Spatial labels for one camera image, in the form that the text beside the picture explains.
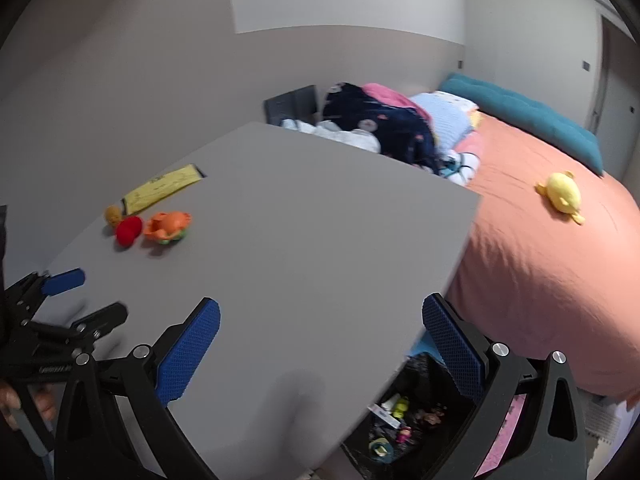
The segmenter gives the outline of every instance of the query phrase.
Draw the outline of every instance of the yellow plush duck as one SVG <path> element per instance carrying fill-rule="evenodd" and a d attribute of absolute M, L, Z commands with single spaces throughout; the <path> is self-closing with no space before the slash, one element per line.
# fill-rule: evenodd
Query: yellow plush duck
<path fill-rule="evenodd" d="M 546 186 L 540 183 L 536 184 L 536 191 L 540 195 L 548 197 L 559 212 L 571 215 L 571 218 L 578 225 L 584 224 L 584 217 L 580 215 L 582 197 L 571 171 L 552 173 L 546 180 Z"/>

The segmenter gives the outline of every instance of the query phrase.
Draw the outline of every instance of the light blue pillow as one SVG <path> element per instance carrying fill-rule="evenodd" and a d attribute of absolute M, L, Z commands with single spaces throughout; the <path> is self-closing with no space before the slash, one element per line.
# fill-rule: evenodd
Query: light blue pillow
<path fill-rule="evenodd" d="M 602 176 L 602 154 L 596 136 L 547 105 L 458 73 L 451 74 L 440 90 L 470 99 L 484 113 L 548 142 Z"/>
<path fill-rule="evenodd" d="M 451 103 L 433 94 L 418 94 L 411 101 L 431 116 L 431 130 L 438 138 L 436 152 L 445 155 L 474 129 L 469 117 Z"/>

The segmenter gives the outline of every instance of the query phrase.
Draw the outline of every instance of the human hand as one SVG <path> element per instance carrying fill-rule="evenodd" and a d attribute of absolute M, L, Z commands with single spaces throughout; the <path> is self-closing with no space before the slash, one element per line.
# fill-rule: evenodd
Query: human hand
<path fill-rule="evenodd" d="M 45 420 L 53 420 L 56 416 L 56 405 L 53 397 L 51 384 L 44 384 L 43 387 L 33 396 L 33 403 Z M 15 390 L 6 382 L 0 381 L 0 413 L 4 415 L 4 420 L 12 430 L 17 430 L 18 425 L 11 415 L 10 410 L 20 409 L 20 397 Z"/>

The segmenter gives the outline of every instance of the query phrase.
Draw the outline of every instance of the teal cushion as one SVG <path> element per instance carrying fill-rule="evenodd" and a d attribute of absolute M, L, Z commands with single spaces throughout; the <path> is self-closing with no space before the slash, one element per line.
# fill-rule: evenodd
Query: teal cushion
<path fill-rule="evenodd" d="M 602 154 L 596 136 L 547 105 L 458 73 L 451 74 L 440 90 L 470 99 L 484 113 L 548 142 L 602 176 Z"/>

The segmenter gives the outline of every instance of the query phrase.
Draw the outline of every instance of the gray table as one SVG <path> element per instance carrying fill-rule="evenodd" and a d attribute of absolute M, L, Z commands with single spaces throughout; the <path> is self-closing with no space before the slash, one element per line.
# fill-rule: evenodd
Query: gray table
<path fill-rule="evenodd" d="M 258 123 L 168 169 L 190 162 L 208 177 L 143 213 L 190 212 L 187 237 L 119 251 L 96 219 L 49 267 L 82 267 L 86 285 L 47 300 L 39 318 L 123 301 L 129 319 L 96 352 L 118 357 L 214 298 L 220 332 L 171 412 L 221 480 L 295 478 L 340 443 L 402 364 L 422 300 L 446 290 L 456 269 L 479 197 Z"/>

